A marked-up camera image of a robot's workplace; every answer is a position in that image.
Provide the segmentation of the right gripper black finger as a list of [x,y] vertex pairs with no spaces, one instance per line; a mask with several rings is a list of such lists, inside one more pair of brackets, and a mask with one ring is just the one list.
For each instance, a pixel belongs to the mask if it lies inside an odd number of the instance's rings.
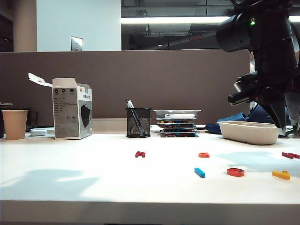
[[289,118],[294,128],[300,127],[300,94],[288,92],[285,94]]
[[272,118],[277,128],[286,127],[285,101],[283,99],[265,105],[264,109]]

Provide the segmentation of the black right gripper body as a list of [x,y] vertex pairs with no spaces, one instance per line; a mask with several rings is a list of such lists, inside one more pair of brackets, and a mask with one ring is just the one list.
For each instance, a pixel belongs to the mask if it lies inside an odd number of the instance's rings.
[[290,77],[281,81],[269,80],[264,83],[256,72],[241,76],[234,83],[237,93],[228,96],[231,105],[245,102],[257,102],[262,105],[270,104],[282,98],[293,86]]

